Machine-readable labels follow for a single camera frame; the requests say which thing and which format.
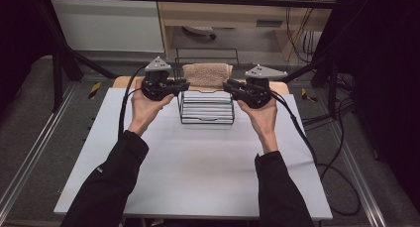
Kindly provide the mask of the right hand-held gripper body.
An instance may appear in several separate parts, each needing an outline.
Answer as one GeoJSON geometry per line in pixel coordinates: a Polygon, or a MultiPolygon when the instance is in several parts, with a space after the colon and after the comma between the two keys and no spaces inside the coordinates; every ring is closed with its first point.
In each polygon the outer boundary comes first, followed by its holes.
{"type": "Polygon", "coordinates": [[[278,91],[272,87],[272,81],[286,76],[286,71],[258,64],[245,72],[244,81],[235,85],[235,99],[245,102],[250,108],[262,108],[278,91]]]}

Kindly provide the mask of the black frame post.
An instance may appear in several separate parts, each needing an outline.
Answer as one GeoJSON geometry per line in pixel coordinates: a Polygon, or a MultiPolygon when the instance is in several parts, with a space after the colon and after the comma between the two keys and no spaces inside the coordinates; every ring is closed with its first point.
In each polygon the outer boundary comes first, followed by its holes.
{"type": "Polygon", "coordinates": [[[326,82],[329,82],[327,111],[329,112],[330,116],[336,118],[337,115],[335,109],[338,81],[338,66],[333,58],[321,56],[320,58],[312,60],[309,64],[305,65],[304,67],[295,70],[286,77],[281,78],[280,81],[288,83],[293,79],[313,69],[315,69],[315,74],[311,80],[311,84],[314,88],[319,88],[323,86],[326,82]]]}
{"type": "Polygon", "coordinates": [[[52,46],[52,77],[54,102],[52,111],[55,112],[63,103],[62,73],[65,72],[71,81],[80,81],[83,77],[79,63],[92,68],[107,78],[117,78],[118,75],[96,64],[92,60],[75,51],[66,41],[60,28],[58,19],[53,12],[53,5],[49,0],[32,0],[34,13],[42,27],[43,36],[52,46]]]}

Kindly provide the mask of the brown towel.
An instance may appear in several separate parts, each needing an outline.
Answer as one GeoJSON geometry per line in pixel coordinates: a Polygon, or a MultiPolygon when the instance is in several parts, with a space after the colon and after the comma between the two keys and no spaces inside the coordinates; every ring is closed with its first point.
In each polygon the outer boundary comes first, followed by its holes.
{"type": "Polygon", "coordinates": [[[198,87],[221,87],[232,75],[233,67],[227,63],[192,63],[182,67],[184,78],[198,87]]]}

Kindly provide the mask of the grey chair base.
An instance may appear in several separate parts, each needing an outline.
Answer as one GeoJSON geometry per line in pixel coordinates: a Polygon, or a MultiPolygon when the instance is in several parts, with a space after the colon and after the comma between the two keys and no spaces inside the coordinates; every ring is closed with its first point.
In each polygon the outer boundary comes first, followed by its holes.
{"type": "Polygon", "coordinates": [[[186,30],[190,33],[193,33],[193,34],[208,36],[211,40],[215,40],[217,38],[217,36],[215,35],[212,27],[188,27],[188,26],[185,26],[184,30],[186,30]]]}

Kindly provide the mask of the yellow black floor tape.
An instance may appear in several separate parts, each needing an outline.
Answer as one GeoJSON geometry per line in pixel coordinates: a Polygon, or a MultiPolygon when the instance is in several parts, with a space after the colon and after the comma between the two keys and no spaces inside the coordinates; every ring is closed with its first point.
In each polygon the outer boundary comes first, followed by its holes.
{"type": "Polygon", "coordinates": [[[305,88],[301,88],[301,98],[311,102],[318,102],[318,99],[316,97],[310,96],[305,88]]]}
{"type": "Polygon", "coordinates": [[[89,100],[92,100],[92,99],[94,99],[94,98],[95,98],[95,96],[96,96],[96,94],[97,94],[97,92],[98,92],[98,90],[99,90],[100,86],[101,86],[101,82],[95,82],[95,83],[93,84],[93,86],[92,86],[92,88],[91,88],[91,90],[90,90],[90,92],[89,92],[89,95],[88,95],[88,99],[89,99],[89,100]]]}

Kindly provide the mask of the black wire rack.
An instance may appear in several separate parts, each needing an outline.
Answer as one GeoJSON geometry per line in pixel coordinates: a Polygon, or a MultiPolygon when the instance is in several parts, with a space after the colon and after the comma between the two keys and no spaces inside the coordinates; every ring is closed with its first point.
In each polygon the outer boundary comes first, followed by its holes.
{"type": "MultiPolygon", "coordinates": [[[[176,48],[175,51],[176,78],[184,78],[182,67],[186,64],[227,63],[233,69],[239,66],[238,52],[232,48],[176,48]]],[[[233,100],[223,91],[223,83],[216,88],[190,84],[178,96],[178,110],[182,124],[232,125],[235,121],[233,100]]]]}

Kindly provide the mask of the white table mat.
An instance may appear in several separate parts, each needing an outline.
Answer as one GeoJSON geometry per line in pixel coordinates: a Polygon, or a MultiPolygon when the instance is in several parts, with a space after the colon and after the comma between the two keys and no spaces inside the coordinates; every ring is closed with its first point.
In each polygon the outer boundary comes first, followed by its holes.
{"type": "MultiPolygon", "coordinates": [[[[313,220],[332,213],[313,158],[299,136],[292,95],[279,106],[275,133],[288,172],[313,220]]],[[[232,125],[182,124],[175,102],[166,105],[143,136],[150,147],[127,216],[256,219],[258,179],[254,159],[262,150],[250,119],[235,111],[232,125]]]]}

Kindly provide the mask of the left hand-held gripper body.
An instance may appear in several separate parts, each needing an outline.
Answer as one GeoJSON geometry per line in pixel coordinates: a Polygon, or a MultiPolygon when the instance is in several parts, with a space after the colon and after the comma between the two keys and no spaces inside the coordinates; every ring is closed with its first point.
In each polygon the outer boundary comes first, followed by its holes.
{"type": "Polygon", "coordinates": [[[162,101],[169,94],[175,94],[173,81],[168,78],[170,71],[171,66],[163,59],[154,58],[145,68],[143,94],[152,101],[162,101]]]}

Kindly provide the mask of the black curtain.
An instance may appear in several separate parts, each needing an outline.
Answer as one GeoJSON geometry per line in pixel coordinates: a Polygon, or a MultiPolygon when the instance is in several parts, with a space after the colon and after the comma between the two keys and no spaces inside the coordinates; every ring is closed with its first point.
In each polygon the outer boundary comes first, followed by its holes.
{"type": "Polygon", "coordinates": [[[12,102],[32,64],[50,44],[32,0],[0,0],[0,114],[12,102]]]}
{"type": "Polygon", "coordinates": [[[317,52],[355,79],[372,145],[420,209],[420,0],[339,0],[317,52]]]}

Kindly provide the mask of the aluminium floor rail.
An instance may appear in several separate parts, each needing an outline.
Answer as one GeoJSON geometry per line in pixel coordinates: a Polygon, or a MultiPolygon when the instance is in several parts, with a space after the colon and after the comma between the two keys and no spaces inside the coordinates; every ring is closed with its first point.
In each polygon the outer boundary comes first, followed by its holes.
{"type": "Polygon", "coordinates": [[[364,212],[371,227],[386,227],[386,221],[382,215],[380,208],[368,186],[368,182],[364,177],[364,174],[358,165],[355,156],[350,150],[350,146],[344,139],[343,132],[337,123],[331,125],[332,131],[335,137],[342,147],[341,156],[342,160],[347,168],[350,178],[356,188],[356,191],[360,195],[361,204],[364,208],[364,212]]]}
{"type": "Polygon", "coordinates": [[[23,163],[20,165],[17,173],[8,185],[5,193],[0,198],[0,219],[4,220],[7,217],[10,210],[12,209],[29,175],[31,174],[34,166],[38,162],[38,159],[44,151],[44,148],[48,144],[63,113],[66,111],[66,108],[70,103],[74,91],[77,87],[77,82],[72,82],[68,86],[65,93],[63,94],[62,103],[58,106],[57,110],[54,111],[49,117],[48,122],[44,126],[37,140],[31,146],[29,153],[25,156],[23,163]]]}

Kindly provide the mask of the light wooden desk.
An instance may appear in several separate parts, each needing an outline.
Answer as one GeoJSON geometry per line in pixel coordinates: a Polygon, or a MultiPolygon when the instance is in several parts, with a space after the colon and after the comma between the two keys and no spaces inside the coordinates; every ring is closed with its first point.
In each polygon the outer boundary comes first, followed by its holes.
{"type": "Polygon", "coordinates": [[[303,34],[323,31],[331,15],[329,9],[249,5],[159,2],[157,7],[166,50],[175,27],[263,28],[274,31],[286,60],[295,58],[303,34]]]}

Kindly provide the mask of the person's right hand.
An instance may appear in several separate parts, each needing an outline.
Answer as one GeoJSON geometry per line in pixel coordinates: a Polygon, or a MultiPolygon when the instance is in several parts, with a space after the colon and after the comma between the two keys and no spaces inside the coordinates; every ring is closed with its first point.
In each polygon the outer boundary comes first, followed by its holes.
{"type": "Polygon", "coordinates": [[[242,100],[238,101],[238,105],[241,110],[249,116],[252,126],[262,144],[262,151],[265,154],[276,152],[278,150],[278,143],[275,135],[277,115],[276,101],[271,98],[265,106],[258,109],[251,108],[242,100]]]}

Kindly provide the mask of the person's left hand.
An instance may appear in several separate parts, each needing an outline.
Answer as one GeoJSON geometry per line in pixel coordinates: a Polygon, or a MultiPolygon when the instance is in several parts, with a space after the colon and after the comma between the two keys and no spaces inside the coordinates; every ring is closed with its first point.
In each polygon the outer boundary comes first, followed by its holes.
{"type": "Polygon", "coordinates": [[[132,121],[128,127],[130,132],[141,137],[154,121],[158,112],[173,99],[174,95],[169,94],[161,101],[153,101],[146,97],[142,90],[134,92],[132,102],[132,121]]]}

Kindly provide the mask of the white cabinet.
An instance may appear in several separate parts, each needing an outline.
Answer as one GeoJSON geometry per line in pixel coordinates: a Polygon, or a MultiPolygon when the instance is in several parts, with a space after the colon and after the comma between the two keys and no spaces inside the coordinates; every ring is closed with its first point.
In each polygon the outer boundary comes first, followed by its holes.
{"type": "Polygon", "coordinates": [[[78,51],[164,51],[156,2],[52,0],[67,43],[78,51]]]}

